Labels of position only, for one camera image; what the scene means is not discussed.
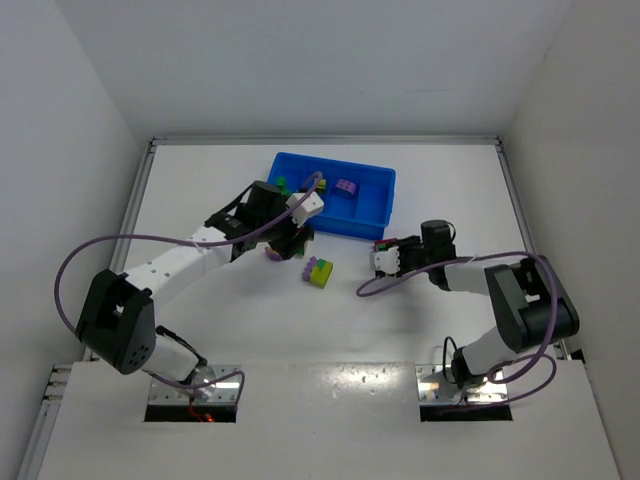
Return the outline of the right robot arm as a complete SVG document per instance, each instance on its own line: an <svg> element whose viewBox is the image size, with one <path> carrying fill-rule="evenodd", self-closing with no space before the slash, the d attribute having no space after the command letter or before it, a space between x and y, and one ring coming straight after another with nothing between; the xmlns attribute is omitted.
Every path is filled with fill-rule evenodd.
<svg viewBox="0 0 640 480"><path fill-rule="evenodd" d="M465 259L456 253L455 237L450 222L425 221L419 235L377 242L371 266L378 278L422 270L443 291L490 299L495 326L454 351L449 371L458 388L481 383L523 352L578 333L577 310L546 258Z"/></svg>

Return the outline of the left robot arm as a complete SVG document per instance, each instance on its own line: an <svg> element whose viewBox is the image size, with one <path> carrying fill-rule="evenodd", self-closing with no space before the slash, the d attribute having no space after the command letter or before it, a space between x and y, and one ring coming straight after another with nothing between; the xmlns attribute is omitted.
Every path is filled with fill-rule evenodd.
<svg viewBox="0 0 640 480"><path fill-rule="evenodd" d="M187 239L168 239L170 249L156 258L123 272L99 272L75 327L76 338L123 375L143 371L187 391L213 387L217 380L205 373L206 359L157 325L157 314L201 277L260 243L283 260L299 253L314 234L310 219L324 209L318 183L285 195L255 181Z"/></svg>

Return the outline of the purple flower lego piece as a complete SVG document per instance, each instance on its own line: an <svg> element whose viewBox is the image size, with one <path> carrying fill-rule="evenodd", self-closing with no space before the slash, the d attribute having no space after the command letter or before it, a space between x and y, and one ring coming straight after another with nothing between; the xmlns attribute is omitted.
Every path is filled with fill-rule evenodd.
<svg viewBox="0 0 640 480"><path fill-rule="evenodd" d="M338 196L354 198L357 193L357 188L358 186L355 182L340 178L335 183L333 192Z"/></svg>

